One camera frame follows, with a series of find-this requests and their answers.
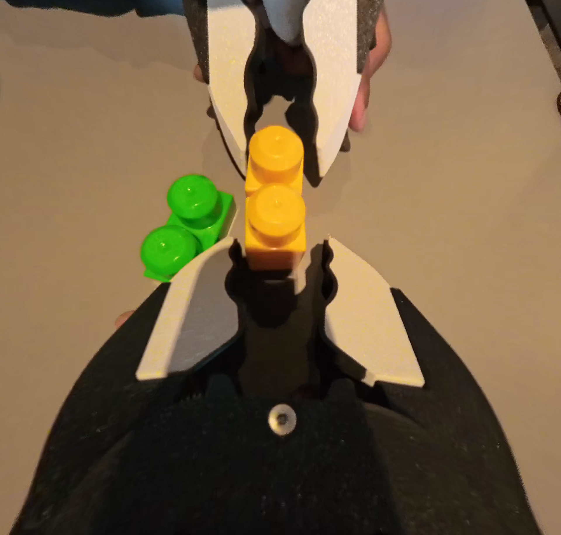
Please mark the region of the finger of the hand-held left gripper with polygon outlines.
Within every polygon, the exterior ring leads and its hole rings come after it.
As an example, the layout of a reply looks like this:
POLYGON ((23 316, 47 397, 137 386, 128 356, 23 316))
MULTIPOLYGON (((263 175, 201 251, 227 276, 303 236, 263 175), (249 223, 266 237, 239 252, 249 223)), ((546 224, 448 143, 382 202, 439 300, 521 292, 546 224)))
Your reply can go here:
POLYGON ((312 106, 319 177, 325 177, 348 129, 361 75, 357 70, 358 0, 309 0, 302 14, 314 66, 312 106))
POLYGON ((242 0, 207 0, 209 95, 237 169, 247 174, 245 77, 256 41, 254 13, 242 0))

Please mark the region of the yellow single-stud mega block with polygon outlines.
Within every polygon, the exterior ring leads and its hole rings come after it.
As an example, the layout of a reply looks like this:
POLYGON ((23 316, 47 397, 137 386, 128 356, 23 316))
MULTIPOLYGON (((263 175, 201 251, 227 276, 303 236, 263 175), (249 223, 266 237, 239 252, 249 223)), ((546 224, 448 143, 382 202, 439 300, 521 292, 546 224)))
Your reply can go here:
POLYGON ((306 207, 300 193, 277 183, 245 204, 245 258, 255 272, 291 272, 306 251, 306 207))

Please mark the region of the green mega block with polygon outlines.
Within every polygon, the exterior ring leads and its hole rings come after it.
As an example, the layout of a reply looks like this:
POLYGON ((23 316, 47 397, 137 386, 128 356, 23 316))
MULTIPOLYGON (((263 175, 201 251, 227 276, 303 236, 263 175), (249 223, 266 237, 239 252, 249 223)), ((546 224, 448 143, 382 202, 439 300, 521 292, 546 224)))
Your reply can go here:
POLYGON ((194 258, 226 237, 236 216, 233 195, 220 191, 201 174, 187 174, 167 192, 171 211, 165 224, 151 230, 140 247, 144 276, 170 282, 194 258))

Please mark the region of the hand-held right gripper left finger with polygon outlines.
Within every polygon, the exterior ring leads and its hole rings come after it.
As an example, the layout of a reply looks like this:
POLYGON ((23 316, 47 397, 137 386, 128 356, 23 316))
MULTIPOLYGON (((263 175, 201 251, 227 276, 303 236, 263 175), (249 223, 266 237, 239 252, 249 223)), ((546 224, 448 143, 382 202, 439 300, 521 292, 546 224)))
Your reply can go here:
POLYGON ((233 237, 221 239, 171 280, 136 370, 138 381, 192 372, 237 337, 238 308, 226 288, 236 245, 233 237))

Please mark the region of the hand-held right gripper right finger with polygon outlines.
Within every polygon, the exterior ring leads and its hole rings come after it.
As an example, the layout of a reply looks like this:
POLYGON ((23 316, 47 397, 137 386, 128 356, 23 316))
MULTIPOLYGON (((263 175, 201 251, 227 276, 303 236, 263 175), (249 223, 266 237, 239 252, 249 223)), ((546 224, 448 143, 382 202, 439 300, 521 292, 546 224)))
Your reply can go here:
POLYGON ((324 336, 362 369, 368 387, 383 382, 422 388, 425 378, 389 283, 334 237, 324 242, 324 336))

